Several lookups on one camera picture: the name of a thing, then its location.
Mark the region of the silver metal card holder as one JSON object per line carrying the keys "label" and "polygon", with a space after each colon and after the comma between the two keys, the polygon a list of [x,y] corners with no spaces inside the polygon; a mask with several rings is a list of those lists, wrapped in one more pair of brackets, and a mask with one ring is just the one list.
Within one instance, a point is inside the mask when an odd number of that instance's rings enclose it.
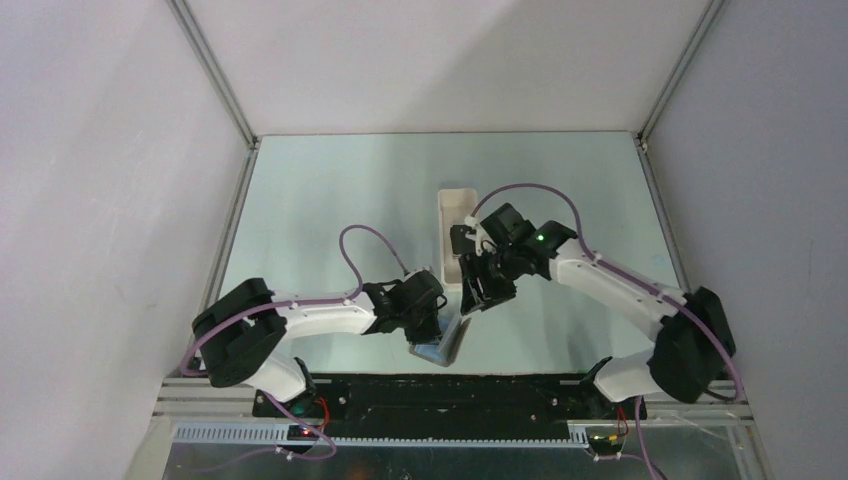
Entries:
{"label": "silver metal card holder", "polygon": [[434,365],[447,368],[453,365],[472,318],[455,314],[438,316],[439,335],[429,343],[411,345],[409,353]]}

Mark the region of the white plastic tray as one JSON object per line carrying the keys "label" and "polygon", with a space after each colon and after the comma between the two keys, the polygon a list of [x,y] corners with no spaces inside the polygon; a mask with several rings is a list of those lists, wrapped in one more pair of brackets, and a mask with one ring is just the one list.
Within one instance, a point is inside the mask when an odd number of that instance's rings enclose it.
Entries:
{"label": "white plastic tray", "polygon": [[439,271],[446,292],[460,292],[462,290],[462,274],[458,256],[453,253],[450,229],[454,225],[463,225],[465,217],[471,214],[477,203],[478,194],[474,188],[440,189],[438,191]]}

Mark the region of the black credit card stack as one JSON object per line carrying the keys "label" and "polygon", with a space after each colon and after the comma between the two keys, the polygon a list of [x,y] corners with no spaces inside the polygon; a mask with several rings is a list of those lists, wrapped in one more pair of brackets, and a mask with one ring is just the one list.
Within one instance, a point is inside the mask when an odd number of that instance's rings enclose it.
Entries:
{"label": "black credit card stack", "polygon": [[452,256],[459,258],[475,252],[475,241],[470,238],[473,229],[468,225],[452,225],[449,230],[449,240]]}

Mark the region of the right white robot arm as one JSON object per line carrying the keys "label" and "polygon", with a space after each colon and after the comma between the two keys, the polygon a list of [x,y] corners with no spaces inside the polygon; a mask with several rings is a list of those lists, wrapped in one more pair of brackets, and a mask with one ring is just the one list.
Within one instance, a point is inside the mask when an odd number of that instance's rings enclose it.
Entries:
{"label": "right white robot arm", "polygon": [[575,289],[624,315],[652,347],[599,361],[585,376],[585,411],[606,418],[622,401],[664,393],[692,404],[725,370],[735,343],[719,297],[654,282],[588,249],[571,228],[550,220],[536,227],[509,203],[483,220],[451,226],[461,271],[460,311],[470,315],[512,300],[523,276]]}

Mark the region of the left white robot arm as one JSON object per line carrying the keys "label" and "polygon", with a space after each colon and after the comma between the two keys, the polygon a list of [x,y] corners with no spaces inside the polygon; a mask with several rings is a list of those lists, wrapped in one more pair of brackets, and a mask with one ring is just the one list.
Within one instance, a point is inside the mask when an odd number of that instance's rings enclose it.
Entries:
{"label": "left white robot arm", "polygon": [[263,279],[251,278],[193,320],[192,351],[213,387],[251,386],[299,417],[314,408],[316,387],[305,361],[283,353],[283,341],[400,330],[412,346],[429,344],[443,335],[438,314],[446,304],[428,270],[325,298],[277,297]]}

